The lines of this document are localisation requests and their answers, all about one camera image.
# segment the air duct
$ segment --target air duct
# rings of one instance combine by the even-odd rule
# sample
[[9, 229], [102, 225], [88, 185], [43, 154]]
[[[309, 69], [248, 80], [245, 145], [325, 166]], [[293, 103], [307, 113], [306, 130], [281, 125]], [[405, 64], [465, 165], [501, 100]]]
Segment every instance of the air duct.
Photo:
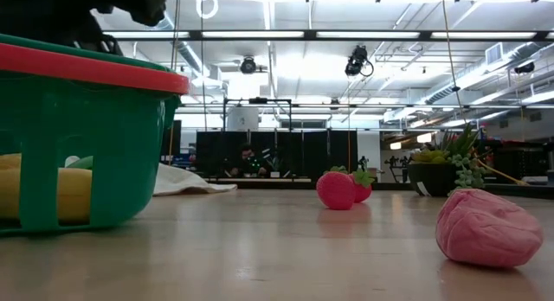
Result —
[[[165, 11], [164, 19], [152, 28], [161, 31], [172, 31], [175, 29], [175, 24], [171, 20], [171, 17], [167, 14], [167, 11]], [[198, 55], [194, 52], [194, 50], [192, 50], [187, 42], [176, 41], [171, 42], [171, 44], [187, 62], [190, 69], [197, 77], [209, 75], [209, 68], [202, 64], [202, 61], [200, 60]]]
[[[493, 75], [500, 70], [507, 70], [520, 66], [528, 61], [535, 61], [543, 52], [549, 49], [554, 44], [548, 42], [527, 42], [525, 44], [518, 43], [499, 43], [494, 47], [501, 49], [498, 53], [497, 60], [492, 60], [487, 56], [477, 63], [466, 67], [456, 74], [456, 85], [461, 89], [475, 85]], [[434, 104], [439, 99], [443, 99], [454, 93], [454, 82], [451, 78], [445, 80], [438, 85], [430, 88], [416, 104]], [[402, 109], [385, 113], [385, 120], [395, 120], [404, 118], [410, 115], [415, 110]]]

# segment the ceiling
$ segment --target ceiling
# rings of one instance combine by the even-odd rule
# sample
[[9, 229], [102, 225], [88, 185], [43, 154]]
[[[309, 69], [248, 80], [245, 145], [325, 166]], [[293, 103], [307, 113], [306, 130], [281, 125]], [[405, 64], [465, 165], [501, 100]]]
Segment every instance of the ceiling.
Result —
[[[306, 0], [217, 1], [218, 10], [209, 19], [202, 19], [198, 15], [196, 0], [180, 0], [178, 19], [174, 18], [177, 0], [168, 0], [167, 12], [182, 30], [445, 29], [441, 0], [381, 0], [381, 3], [376, 3], [375, 0], [310, 0], [309, 3]], [[264, 2], [268, 4], [269, 11], [264, 11]], [[204, 13], [210, 12], [212, 6], [212, 2], [203, 3]], [[539, 0], [536, 3], [531, 0], [460, 0], [457, 3], [447, 0], [445, 8], [451, 29], [554, 28], [554, 0]], [[133, 22], [122, 10], [115, 10], [109, 15], [94, 14], [103, 29], [148, 29]], [[454, 71], [460, 72], [482, 60], [485, 50], [495, 43], [453, 42], [450, 46]], [[235, 73], [236, 63], [244, 56], [253, 56], [256, 63], [266, 67], [273, 63], [275, 96], [291, 99], [312, 97], [313, 103], [328, 103], [330, 98], [342, 98], [344, 103], [348, 99], [357, 99], [358, 103], [367, 102], [368, 98], [392, 98], [396, 102], [415, 103], [410, 100], [410, 93], [424, 92], [452, 79], [448, 45], [445, 42], [385, 42], [382, 45], [381, 42], [355, 41], [272, 42], [270, 47], [262, 41], [189, 44], [204, 64], [220, 67], [224, 75]], [[364, 82], [349, 79], [344, 73], [347, 57], [357, 44], [364, 44], [370, 54], [376, 50], [375, 55], [370, 58], [375, 66], [375, 73]], [[142, 58], [159, 63], [171, 61], [171, 48], [168, 42], [137, 44]], [[274, 52], [273, 61], [269, 60], [270, 51]], [[535, 62], [536, 74], [550, 71], [551, 62], [550, 54], [538, 58]], [[477, 90], [482, 94], [494, 93], [516, 81], [515, 77], [518, 77], [517, 81], [521, 81], [531, 76], [512, 78], [507, 77], [507, 73], [497, 73], [465, 89]]]

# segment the person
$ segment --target person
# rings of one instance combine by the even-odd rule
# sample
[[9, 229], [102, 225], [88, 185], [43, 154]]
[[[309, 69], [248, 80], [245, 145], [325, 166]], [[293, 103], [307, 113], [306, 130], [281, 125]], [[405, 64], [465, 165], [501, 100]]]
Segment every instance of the person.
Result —
[[[260, 168], [258, 170], [254, 170], [252, 165], [253, 160], [260, 162]], [[245, 173], [257, 173], [259, 176], [265, 176], [268, 173], [268, 169], [265, 160], [256, 157], [252, 145], [245, 144], [241, 147], [241, 159], [235, 163], [235, 167], [231, 169], [230, 174], [231, 176], [242, 176]]]

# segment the white cloth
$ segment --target white cloth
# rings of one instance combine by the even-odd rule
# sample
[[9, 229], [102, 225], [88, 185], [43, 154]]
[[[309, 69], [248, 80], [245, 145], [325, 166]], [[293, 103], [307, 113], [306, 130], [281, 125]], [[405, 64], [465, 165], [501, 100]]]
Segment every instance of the white cloth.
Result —
[[219, 193], [236, 189], [236, 184], [210, 184], [194, 172], [162, 163], [159, 165], [154, 195], [177, 195], [186, 189], [203, 193]]

